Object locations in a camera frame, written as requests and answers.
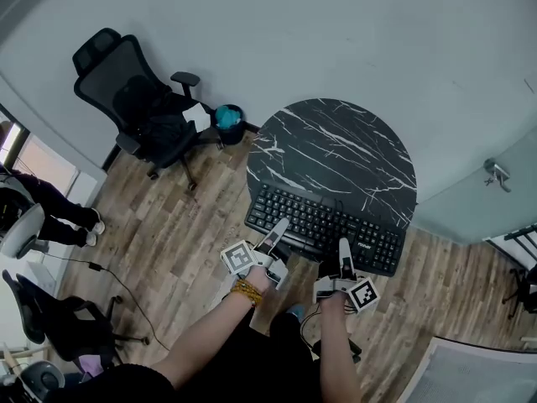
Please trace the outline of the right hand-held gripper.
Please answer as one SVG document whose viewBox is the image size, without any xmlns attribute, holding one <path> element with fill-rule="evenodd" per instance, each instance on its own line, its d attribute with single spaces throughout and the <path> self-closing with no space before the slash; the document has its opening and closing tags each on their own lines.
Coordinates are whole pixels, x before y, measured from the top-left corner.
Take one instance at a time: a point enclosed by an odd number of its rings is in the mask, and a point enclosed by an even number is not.
<svg viewBox="0 0 537 403">
<path fill-rule="evenodd" d="M 378 302 L 380 295 L 370 277 L 355 280 L 356 271 L 347 238 L 339 239 L 339 265 L 341 278 L 325 276 L 314 283 L 314 303 L 343 293 L 356 313 L 364 311 Z"/>
</svg>

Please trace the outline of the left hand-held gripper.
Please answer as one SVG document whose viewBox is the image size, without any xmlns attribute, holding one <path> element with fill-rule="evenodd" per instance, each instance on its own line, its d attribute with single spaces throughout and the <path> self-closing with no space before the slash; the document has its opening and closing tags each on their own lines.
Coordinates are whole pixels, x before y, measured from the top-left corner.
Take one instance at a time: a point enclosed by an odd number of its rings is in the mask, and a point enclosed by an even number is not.
<svg viewBox="0 0 537 403">
<path fill-rule="evenodd" d="M 231 275 L 246 276 L 252 266 L 262 267 L 266 276 L 280 289 L 288 277 L 289 270 L 282 259 L 273 253 L 289 226 L 287 217 L 281 218 L 254 248 L 245 240 L 221 251 L 221 260 Z"/>
</svg>

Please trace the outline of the black keyboard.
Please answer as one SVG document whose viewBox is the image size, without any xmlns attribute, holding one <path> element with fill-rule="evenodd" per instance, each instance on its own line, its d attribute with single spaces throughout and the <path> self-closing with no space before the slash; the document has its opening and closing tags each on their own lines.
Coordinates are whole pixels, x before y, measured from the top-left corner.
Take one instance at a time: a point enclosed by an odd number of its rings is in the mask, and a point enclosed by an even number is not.
<svg viewBox="0 0 537 403">
<path fill-rule="evenodd" d="M 392 277 L 399 266 L 405 231 L 342 201 L 273 181 L 262 181 L 251 193 L 244 223 L 268 234 L 276 223 L 289 220 L 283 242 L 308 259 L 321 262 L 337 255 L 346 238 L 356 269 Z"/>
</svg>

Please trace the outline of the person's right forearm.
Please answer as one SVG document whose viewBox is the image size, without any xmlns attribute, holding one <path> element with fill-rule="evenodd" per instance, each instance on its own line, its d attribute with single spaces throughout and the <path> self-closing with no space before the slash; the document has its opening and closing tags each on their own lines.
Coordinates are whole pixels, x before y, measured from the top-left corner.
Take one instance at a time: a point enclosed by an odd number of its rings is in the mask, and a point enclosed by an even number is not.
<svg viewBox="0 0 537 403">
<path fill-rule="evenodd" d="M 320 383 L 324 403 L 362 403 L 357 371 L 348 342 L 346 294 L 335 292 L 320 303 Z"/>
</svg>

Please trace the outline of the person's left forearm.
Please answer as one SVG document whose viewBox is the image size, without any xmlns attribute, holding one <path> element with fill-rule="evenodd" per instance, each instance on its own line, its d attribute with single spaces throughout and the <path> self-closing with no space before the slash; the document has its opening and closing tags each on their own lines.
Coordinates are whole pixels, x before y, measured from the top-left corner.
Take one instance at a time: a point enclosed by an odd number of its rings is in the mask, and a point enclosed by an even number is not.
<svg viewBox="0 0 537 403">
<path fill-rule="evenodd" d="M 151 368 L 179 389 L 216 356 L 252 307 L 245 295 L 230 293 L 183 332 L 168 354 Z"/>
</svg>

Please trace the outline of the person's left hand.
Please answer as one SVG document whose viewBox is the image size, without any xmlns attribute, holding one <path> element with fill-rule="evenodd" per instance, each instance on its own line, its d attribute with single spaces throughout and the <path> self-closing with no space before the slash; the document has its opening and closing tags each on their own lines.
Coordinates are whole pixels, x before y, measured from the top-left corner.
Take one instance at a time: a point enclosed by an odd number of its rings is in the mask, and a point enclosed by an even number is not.
<svg viewBox="0 0 537 403">
<path fill-rule="evenodd" d="M 262 266 L 252 266 L 245 280 L 261 295 L 266 293 L 271 286 L 271 280 L 266 275 L 266 269 Z"/>
</svg>

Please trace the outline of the black floor device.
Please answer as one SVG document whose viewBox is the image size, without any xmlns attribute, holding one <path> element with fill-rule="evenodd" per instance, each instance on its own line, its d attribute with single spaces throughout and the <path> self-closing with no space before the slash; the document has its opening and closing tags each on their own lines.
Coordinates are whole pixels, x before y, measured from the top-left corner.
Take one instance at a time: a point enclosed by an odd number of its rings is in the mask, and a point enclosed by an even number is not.
<svg viewBox="0 0 537 403">
<path fill-rule="evenodd" d="M 361 353 L 362 350 L 351 340 L 348 339 L 349 347 L 352 353 L 352 360 L 354 364 L 357 364 L 361 361 Z M 314 345 L 311 348 L 311 352 L 315 354 L 316 356 L 321 356 L 321 340 L 318 340 L 314 343 Z"/>
</svg>

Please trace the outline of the black waste bin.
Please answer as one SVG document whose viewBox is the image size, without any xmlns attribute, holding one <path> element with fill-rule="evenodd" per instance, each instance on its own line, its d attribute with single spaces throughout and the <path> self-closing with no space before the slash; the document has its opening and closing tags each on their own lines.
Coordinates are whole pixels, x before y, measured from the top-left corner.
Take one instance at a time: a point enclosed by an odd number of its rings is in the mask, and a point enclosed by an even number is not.
<svg viewBox="0 0 537 403">
<path fill-rule="evenodd" d="M 241 142 L 242 137 L 244 135 L 244 131 L 245 131 L 245 121 L 244 121 L 243 111 L 239 106 L 236 106 L 233 104 L 226 104 L 226 105 L 239 110 L 241 112 L 242 121 L 239 124 L 235 125 L 233 128 L 222 130 L 216 127 L 215 114 L 214 114 L 214 127 L 216 128 L 222 142 L 225 145 L 238 144 Z"/>
</svg>

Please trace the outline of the round black marble table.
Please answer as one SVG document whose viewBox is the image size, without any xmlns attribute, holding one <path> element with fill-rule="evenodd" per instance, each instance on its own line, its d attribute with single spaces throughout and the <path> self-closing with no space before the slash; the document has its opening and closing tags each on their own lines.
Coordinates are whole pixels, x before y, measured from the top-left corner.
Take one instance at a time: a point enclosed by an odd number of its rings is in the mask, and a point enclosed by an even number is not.
<svg viewBox="0 0 537 403">
<path fill-rule="evenodd" d="M 399 136 L 356 104 L 311 98 L 278 110 L 248 154 L 248 190 L 262 181 L 313 192 L 407 229 L 417 205 L 414 166 Z"/>
</svg>

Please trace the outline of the frosted glass door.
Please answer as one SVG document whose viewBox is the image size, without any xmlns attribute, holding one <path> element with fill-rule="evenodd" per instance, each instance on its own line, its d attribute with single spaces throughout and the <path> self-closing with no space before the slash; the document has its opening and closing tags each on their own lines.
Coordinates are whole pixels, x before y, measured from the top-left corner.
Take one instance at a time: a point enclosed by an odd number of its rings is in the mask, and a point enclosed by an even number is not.
<svg viewBox="0 0 537 403">
<path fill-rule="evenodd" d="M 478 243 L 537 222 L 537 126 L 495 159 L 511 175 L 504 192 L 485 186 L 482 167 L 414 211 L 412 224 L 460 244 Z"/>
</svg>

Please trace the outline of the teal bin bag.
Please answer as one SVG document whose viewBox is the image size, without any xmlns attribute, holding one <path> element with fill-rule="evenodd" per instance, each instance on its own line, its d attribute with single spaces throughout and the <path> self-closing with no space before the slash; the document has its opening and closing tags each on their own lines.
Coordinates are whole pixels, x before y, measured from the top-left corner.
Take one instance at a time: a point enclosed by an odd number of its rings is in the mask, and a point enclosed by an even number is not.
<svg viewBox="0 0 537 403">
<path fill-rule="evenodd" d="M 216 127 L 222 130 L 233 128 L 242 121 L 241 112 L 228 105 L 220 106 L 215 111 Z"/>
</svg>

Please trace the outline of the person's black clothing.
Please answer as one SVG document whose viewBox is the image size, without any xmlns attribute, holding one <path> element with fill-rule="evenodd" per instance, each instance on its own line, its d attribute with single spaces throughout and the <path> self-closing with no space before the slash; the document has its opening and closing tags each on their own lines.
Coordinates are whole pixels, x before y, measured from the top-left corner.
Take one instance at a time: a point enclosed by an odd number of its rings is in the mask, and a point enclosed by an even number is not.
<svg viewBox="0 0 537 403">
<path fill-rule="evenodd" d="M 156 371 L 122 364 L 78 385 L 53 390 L 44 403 L 252 403 L 321 402 L 318 368 L 300 337 L 300 323 L 278 314 L 269 334 L 246 316 L 214 359 L 179 390 Z"/>
</svg>

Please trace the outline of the white paper sheet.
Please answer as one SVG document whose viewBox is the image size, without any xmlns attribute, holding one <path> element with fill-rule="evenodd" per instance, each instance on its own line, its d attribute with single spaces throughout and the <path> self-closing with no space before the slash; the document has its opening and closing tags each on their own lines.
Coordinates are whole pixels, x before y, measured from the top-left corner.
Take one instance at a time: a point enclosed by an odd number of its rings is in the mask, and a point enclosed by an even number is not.
<svg viewBox="0 0 537 403">
<path fill-rule="evenodd" d="M 197 133 L 201 133 L 211 127 L 211 115 L 200 102 L 184 110 L 183 116 L 187 123 L 195 125 Z"/>
</svg>

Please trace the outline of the grey textured panel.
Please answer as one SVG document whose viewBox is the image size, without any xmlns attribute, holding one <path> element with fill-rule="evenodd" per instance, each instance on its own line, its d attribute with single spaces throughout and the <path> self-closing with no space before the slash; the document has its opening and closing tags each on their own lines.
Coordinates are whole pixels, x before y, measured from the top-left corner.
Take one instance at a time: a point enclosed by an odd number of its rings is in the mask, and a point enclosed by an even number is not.
<svg viewBox="0 0 537 403">
<path fill-rule="evenodd" d="M 537 403 L 537 352 L 433 337 L 397 403 Z"/>
</svg>

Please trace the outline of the black metal railing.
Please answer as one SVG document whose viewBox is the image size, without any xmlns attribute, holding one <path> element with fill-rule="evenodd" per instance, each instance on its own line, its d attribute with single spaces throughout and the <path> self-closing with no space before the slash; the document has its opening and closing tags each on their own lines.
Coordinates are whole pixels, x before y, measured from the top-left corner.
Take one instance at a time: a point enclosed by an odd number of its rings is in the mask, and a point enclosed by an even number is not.
<svg viewBox="0 0 537 403">
<path fill-rule="evenodd" d="M 485 242 L 527 270 L 537 265 L 537 222 Z"/>
</svg>

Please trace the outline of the black chair with white label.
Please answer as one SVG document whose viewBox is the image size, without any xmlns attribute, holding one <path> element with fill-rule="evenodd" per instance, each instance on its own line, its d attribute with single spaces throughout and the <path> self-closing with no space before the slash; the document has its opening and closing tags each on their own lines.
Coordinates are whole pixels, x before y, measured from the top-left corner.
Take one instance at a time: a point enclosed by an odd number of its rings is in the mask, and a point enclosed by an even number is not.
<svg viewBox="0 0 537 403">
<path fill-rule="evenodd" d="M 512 268 L 509 273 L 514 276 L 516 291 L 511 296 L 502 299 L 503 305 L 515 299 L 508 319 L 511 320 L 515 317 L 519 306 L 522 306 L 530 314 L 537 314 L 537 264 L 530 270 Z"/>
</svg>

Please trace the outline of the black low-back office chair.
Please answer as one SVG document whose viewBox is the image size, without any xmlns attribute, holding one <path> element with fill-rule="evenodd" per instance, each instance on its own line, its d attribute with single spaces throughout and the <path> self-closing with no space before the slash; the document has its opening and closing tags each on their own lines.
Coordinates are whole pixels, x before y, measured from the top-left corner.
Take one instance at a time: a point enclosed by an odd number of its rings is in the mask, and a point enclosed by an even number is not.
<svg viewBox="0 0 537 403">
<path fill-rule="evenodd" d="M 114 332 L 112 314 L 114 306 L 123 303 L 121 296 L 114 296 L 102 311 L 78 296 L 57 299 L 20 274 L 11 276 L 4 270 L 2 278 L 13 293 L 26 337 L 32 343 L 49 342 L 64 361 L 97 355 L 109 365 L 120 359 L 120 342 L 150 343 L 148 337 Z"/>
</svg>

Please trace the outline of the purple cloth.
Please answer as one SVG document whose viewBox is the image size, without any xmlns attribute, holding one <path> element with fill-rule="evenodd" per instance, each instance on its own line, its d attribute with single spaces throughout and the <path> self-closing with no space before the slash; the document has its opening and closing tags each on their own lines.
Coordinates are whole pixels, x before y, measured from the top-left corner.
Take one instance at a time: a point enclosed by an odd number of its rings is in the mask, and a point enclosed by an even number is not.
<svg viewBox="0 0 537 403">
<path fill-rule="evenodd" d="M 80 369 L 84 374 L 89 374 L 92 378 L 97 377 L 104 371 L 102 360 L 99 355 L 83 355 L 78 359 Z"/>
</svg>

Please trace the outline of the black mesh office chair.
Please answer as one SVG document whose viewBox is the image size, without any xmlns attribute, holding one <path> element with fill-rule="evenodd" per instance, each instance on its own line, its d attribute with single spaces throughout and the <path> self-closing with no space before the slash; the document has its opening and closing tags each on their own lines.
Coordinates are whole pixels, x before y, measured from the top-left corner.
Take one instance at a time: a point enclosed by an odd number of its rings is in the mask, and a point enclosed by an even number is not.
<svg viewBox="0 0 537 403">
<path fill-rule="evenodd" d="M 186 166 L 187 153 L 198 145 L 223 148 L 213 127 L 197 128 L 187 118 L 191 110 L 201 110 L 207 118 L 215 113 L 191 94 L 200 77 L 175 72 L 170 79 L 181 84 L 183 92 L 174 92 L 154 74 L 134 35 L 101 29 L 72 61 L 78 75 L 74 93 L 114 122 L 120 149 L 150 163 L 149 179 L 157 179 L 161 170 L 175 163 Z"/>
</svg>

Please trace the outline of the white round device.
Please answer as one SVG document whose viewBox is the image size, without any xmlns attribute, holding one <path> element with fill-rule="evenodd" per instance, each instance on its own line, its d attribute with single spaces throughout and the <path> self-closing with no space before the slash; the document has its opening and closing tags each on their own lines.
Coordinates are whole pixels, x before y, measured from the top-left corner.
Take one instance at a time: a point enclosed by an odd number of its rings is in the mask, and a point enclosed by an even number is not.
<svg viewBox="0 0 537 403">
<path fill-rule="evenodd" d="M 43 208 L 40 204 L 35 204 L 2 237 L 0 254 L 11 259 L 21 259 L 29 250 L 34 248 L 43 223 Z"/>
</svg>

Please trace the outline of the grey round fan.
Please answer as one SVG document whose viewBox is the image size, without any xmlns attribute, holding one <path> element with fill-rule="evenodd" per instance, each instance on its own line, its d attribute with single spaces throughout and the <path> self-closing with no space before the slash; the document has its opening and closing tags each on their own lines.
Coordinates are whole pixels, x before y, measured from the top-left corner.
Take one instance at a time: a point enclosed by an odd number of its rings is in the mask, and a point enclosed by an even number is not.
<svg viewBox="0 0 537 403">
<path fill-rule="evenodd" d="M 65 387 L 65 376 L 51 362 L 40 360 L 22 370 L 18 379 L 32 403 L 42 403 L 53 390 Z"/>
</svg>

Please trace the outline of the window with dark frame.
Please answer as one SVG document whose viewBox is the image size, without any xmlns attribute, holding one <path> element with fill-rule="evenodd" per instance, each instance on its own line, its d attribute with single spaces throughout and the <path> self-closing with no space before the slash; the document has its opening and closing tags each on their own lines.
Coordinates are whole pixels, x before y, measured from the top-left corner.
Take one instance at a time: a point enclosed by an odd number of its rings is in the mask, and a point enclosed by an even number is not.
<svg viewBox="0 0 537 403">
<path fill-rule="evenodd" d="M 80 171 L 0 104 L 0 164 L 48 181 L 68 196 Z"/>
</svg>

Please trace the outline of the light wooden frame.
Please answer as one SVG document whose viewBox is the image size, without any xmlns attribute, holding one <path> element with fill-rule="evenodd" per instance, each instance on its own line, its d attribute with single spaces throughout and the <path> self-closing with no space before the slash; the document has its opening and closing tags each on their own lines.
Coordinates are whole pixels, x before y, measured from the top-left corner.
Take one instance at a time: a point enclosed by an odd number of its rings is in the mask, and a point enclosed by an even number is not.
<svg viewBox="0 0 537 403">
<path fill-rule="evenodd" d="M 13 374 L 22 372 L 20 359 L 31 359 L 37 353 L 43 353 L 49 349 L 48 345 L 38 345 L 35 348 L 24 348 L 22 350 L 11 349 L 5 342 L 0 344 L 0 364 L 6 364 L 8 371 Z"/>
</svg>

